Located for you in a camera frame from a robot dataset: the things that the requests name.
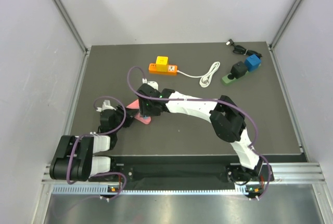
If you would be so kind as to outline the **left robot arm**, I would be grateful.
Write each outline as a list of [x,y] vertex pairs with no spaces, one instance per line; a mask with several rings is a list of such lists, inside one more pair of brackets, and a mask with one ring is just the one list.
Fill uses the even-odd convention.
[[[114,180],[118,174],[118,168],[112,165],[112,159],[106,156],[94,154],[112,150],[118,141],[117,128],[130,127],[139,109],[122,108],[120,105],[113,107],[109,100],[104,100],[97,112],[100,113],[100,124],[97,132],[83,137],[75,148],[71,168],[71,181],[87,181],[89,177],[101,174],[106,180]],[[52,179],[65,180],[72,148],[77,136],[63,135],[56,149],[50,165],[49,174]]]

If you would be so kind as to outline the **pink triangular socket board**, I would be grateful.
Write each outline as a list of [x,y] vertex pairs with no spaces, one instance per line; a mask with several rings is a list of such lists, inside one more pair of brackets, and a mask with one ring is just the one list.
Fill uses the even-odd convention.
[[[127,108],[130,108],[130,109],[139,109],[139,101],[138,99],[136,99],[135,101],[133,101],[132,103],[128,104],[127,105]],[[151,122],[151,118],[148,118],[148,119],[143,119],[141,114],[140,114],[140,111],[139,113],[135,116],[135,119],[142,122],[143,124],[150,124]]]

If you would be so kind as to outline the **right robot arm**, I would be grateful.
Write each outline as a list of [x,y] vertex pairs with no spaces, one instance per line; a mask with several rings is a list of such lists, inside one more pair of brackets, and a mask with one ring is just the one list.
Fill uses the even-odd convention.
[[215,134],[233,147],[240,161],[240,170],[249,180],[262,174],[263,160],[249,138],[245,115],[225,95],[220,99],[203,100],[183,95],[172,89],[159,92],[144,83],[136,91],[140,113],[143,116],[159,116],[163,112],[186,114],[209,122]]

